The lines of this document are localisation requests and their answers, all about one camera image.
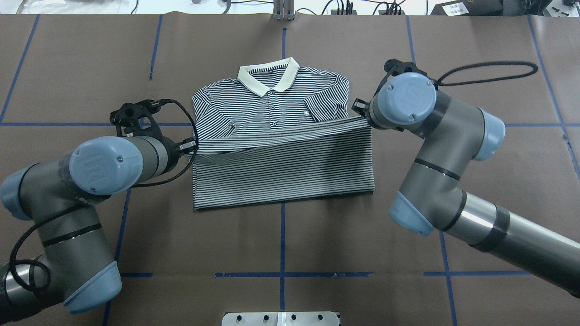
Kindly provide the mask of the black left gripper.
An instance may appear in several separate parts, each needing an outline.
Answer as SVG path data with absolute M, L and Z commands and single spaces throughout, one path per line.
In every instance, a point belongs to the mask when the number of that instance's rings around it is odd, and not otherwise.
M 158 168 L 157 175 L 168 173 L 176 167 L 180 157 L 194 156 L 198 150 L 198 143 L 195 139 L 184 139 L 175 143 L 171 139 L 161 136 L 158 139 Z

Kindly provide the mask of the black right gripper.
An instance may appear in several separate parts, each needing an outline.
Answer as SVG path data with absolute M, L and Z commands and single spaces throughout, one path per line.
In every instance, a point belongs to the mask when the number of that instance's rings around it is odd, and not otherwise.
M 369 102 L 356 98 L 352 104 L 351 109 L 361 117 L 364 117 L 371 127 L 375 129 L 381 129 L 381 126 L 379 126 L 379 124 L 377 124 L 375 120 L 371 118 Z

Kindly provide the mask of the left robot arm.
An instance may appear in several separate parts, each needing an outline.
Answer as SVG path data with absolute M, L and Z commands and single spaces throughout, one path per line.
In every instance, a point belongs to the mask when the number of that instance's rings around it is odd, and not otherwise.
M 33 226 L 1 266 L 1 323 L 59 304 L 85 313 L 114 299 L 121 275 L 95 206 L 168 173 L 173 159 L 194 155 L 197 147 L 195 138 L 103 136 L 7 177 L 3 206 Z

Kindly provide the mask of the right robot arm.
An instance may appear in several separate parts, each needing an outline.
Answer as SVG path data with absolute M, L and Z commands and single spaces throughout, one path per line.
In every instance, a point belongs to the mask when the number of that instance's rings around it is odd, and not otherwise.
M 473 163 L 491 158 L 505 136 L 504 122 L 445 90 L 419 72 L 383 80 L 373 97 L 353 109 L 380 130 L 421 139 L 390 207 L 399 225 L 428 235 L 441 231 L 579 297 L 579 243 L 473 194 L 463 187 Z

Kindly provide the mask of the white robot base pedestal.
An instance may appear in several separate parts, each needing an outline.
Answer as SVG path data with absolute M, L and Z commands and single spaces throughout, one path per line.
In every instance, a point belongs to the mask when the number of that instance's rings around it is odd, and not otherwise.
M 242 312 L 227 313 L 222 326 L 341 326 L 339 313 L 310 312 Z

